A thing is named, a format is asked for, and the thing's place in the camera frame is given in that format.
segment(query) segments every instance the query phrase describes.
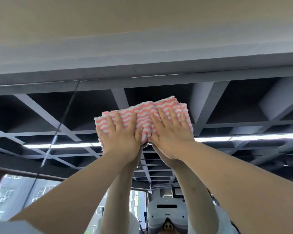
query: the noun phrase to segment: striped towel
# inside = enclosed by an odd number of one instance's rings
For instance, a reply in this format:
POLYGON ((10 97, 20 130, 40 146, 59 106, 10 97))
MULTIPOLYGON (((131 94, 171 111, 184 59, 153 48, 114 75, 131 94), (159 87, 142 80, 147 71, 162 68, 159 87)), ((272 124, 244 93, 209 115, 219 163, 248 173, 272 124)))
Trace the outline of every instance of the striped towel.
MULTIPOLYGON (((160 115, 158 114, 157 108, 162 108, 170 121, 172 118, 170 117, 169 109, 173 108, 177 115, 179 121, 181 121, 181 112, 184 113, 186 116, 189 128, 191 131, 193 131, 193 127, 190 121, 187 105, 183 103, 179 103, 175 96, 171 96, 169 98, 162 99, 157 102, 144 102, 140 103, 136 106, 131 106, 124 110, 119 110, 119 113, 121 115, 121 120, 123 122, 123 125, 125 128, 128 127, 131 115, 133 113, 137 114, 137 125, 136 128, 139 126, 143 126, 143 132, 142 132, 142 139, 141 144, 144 144, 146 142, 151 142, 151 133, 156 132, 155 126, 150 118, 150 113, 153 113, 157 116, 158 119, 160 119, 160 115)), ((103 112, 101 117, 94 118, 96 126, 99 126, 100 129, 108 134, 108 128, 107 128, 107 116, 111 116, 113 122, 115 123, 115 112, 116 111, 110 111, 110 112, 103 112)))

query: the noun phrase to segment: light fixture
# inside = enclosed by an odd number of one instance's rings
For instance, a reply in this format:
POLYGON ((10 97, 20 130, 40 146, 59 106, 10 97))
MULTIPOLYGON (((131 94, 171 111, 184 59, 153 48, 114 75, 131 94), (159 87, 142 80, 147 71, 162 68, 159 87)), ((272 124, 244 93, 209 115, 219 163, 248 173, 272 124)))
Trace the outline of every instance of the light fixture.
MULTIPOLYGON (((223 136, 223 137, 199 137, 195 138, 197 142, 220 142, 220 141, 254 141, 271 139, 293 139, 293 134, 268 134, 268 135, 243 135, 243 136, 223 136)), ((70 143, 70 144, 25 144, 29 149, 62 149, 62 148, 82 148, 82 147, 100 147, 100 142, 94 143, 70 143)))

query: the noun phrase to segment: wavy striped pattern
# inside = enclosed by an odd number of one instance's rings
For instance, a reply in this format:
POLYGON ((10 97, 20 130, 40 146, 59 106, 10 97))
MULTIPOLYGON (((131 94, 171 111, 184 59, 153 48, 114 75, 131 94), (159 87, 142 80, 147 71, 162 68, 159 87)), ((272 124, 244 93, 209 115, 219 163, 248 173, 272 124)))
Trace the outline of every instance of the wavy striped pattern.
MULTIPOLYGON (((165 98, 157 102, 148 101, 140 103, 136 106, 131 106, 127 109, 119 110, 118 112, 121 115, 121 120, 125 128, 128 127, 131 115, 133 113, 137 114, 136 128, 138 128, 139 126, 143 126, 141 144, 144 144, 145 142, 150 142, 151 133, 156 132, 155 126, 150 118, 150 113, 155 114, 157 118, 160 119, 160 115, 158 114, 157 108, 162 108, 168 116, 168 119, 170 119, 170 121, 172 120, 169 114, 170 108, 173 108, 176 111, 179 121, 181 121, 181 113, 183 112, 187 118, 189 128, 191 129, 191 131, 193 131, 187 105, 179 103, 175 96, 171 96, 169 98, 165 98)), ((106 117, 111 116, 112 120, 115 122, 115 112, 116 111, 103 112, 101 117, 94 118, 96 126, 99 126, 100 129, 106 134, 109 133, 107 128, 106 117)))

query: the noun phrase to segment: glass surface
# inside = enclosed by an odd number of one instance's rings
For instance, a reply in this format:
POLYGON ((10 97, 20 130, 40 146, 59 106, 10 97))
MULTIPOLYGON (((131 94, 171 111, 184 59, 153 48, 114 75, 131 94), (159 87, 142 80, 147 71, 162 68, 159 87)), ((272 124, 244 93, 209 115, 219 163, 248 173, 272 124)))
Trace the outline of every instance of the glass surface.
MULTIPOLYGON (((94 231, 97 228, 98 221, 102 217, 102 208, 105 206, 107 197, 104 196, 101 200, 97 210, 92 217, 89 226, 85 232, 85 234, 94 234, 94 231)), ((146 228, 144 222, 144 212, 146 211, 146 193, 144 191, 130 191, 130 198, 129 198, 129 211, 132 212, 138 220, 142 222, 141 227, 142 229, 146 228)))
POLYGON ((36 200, 38 200, 41 196, 48 193, 50 190, 55 188, 57 185, 59 185, 61 182, 59 181, 50 181, 50 180, 44 180, 44 179, 37 179, 34 183, 34 186, 31 190, 31 193, 28 196, 28 200, 26 202, 25 207, 32 204, 36 200))
POLYGON ((0 182, 0 221, 7 221, 24 207, 35 178, 5 175, 0 182))

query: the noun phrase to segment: person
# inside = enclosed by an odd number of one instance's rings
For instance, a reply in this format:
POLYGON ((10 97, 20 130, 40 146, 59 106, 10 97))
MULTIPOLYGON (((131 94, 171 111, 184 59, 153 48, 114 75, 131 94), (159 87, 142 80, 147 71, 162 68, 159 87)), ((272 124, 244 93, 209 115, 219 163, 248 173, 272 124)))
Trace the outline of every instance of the person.
MULTIPOLYGON (((161 121, 150 117, 154 149, 172 167, 183 191, 196 234, 219 233, 220 222, 205 186, 214 194, 243 234, 293 234, 293 183, 235 157, 196 142, 185 116, 172 122, 159 109, 161 121)), ((133 172, 141 156, 142 128, 133 115, 127 129, 116 116, 108 118, 109 135, 98 129, 102 157, 0 224, 0 234, 82 234, 109 189, 98 233, 138 233, 128 209, 133 172)))

